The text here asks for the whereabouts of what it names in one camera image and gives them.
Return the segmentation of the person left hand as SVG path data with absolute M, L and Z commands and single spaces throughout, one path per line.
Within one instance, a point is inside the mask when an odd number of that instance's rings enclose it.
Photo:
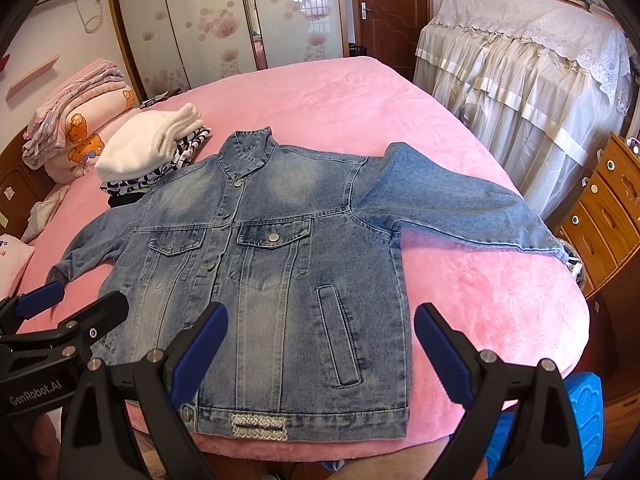
M 38 478 L 56 480 L 61 443 L 52 420 L 48 414 L 42 414 L 27 429 L 26 442 L 28 448 L 35 453 Z

